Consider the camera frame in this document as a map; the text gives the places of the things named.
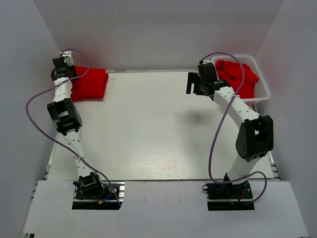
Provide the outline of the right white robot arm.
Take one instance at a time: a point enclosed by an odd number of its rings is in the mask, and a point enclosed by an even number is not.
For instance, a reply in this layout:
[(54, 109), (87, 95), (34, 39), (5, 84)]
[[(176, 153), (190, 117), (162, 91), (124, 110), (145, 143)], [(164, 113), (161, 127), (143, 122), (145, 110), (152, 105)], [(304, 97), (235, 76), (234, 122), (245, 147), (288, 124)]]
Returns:
[(224, 193), (231, 198), (241, 193), (254, 166), (273, 149), (273, 120), (253, 111), (226, 80), (219, 80), (212, 62), (200, 61), (198, 72), (188, 74), (186, 93), (205, 95), (222, 107), (239, 131), (235, 142), (237, 157), (225, 174)]

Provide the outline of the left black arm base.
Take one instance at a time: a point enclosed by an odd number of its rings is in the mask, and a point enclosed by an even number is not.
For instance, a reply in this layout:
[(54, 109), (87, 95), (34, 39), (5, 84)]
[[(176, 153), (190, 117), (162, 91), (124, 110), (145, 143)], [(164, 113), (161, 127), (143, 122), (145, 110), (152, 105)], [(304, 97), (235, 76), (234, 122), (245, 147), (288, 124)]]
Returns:
[(76, 187), (73, 210), (119, 210), (124, 199), (125, 183), (103, 182), (99, 175), (91, 172), (73, 182)]

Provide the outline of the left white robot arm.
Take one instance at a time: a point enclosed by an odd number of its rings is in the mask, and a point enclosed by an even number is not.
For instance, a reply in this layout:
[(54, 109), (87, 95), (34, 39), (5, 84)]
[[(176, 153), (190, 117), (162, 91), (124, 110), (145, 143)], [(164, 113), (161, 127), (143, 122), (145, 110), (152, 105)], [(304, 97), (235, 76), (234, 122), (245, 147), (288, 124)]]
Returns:
[(71, 100), (70, 78), (77, 76), (71, 51), (61, 53), (60, 57), (54, 58), (53, 64), (51, 78), (56, 88), (53, 102), (47, 105), (47, 109), (57, 132), (63, 135), (69, 148), (76, 152), (75, 163), (78, 177), (85, 177), (90, 174), (90, 170), (80, 160), (86, 153), (80, 130), (82, 120)]

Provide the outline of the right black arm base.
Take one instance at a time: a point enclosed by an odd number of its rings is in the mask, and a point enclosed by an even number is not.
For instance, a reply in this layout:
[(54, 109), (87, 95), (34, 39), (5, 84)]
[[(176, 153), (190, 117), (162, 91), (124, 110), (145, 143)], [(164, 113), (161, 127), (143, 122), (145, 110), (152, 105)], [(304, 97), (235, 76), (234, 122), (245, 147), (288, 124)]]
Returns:
[(241, 184), (206, 183), (202, 190), (207, 195), (208, 211), (254, 210), (253, 194), (248, 181)]

